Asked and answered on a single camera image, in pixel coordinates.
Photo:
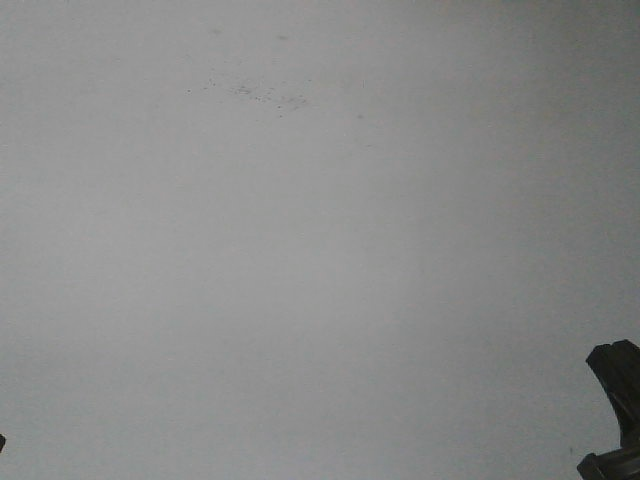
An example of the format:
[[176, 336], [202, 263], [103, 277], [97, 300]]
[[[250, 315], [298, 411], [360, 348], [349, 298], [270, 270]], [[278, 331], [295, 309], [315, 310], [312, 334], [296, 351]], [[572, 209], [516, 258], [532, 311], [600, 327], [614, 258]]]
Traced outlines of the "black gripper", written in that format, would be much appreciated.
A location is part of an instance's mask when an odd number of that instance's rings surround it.
[[639, 480], [639, 347], [628, 339], [597, 345], [586, 363], [613, 408], [622, 448], [586, 455], [577, 471], [585, 480]]

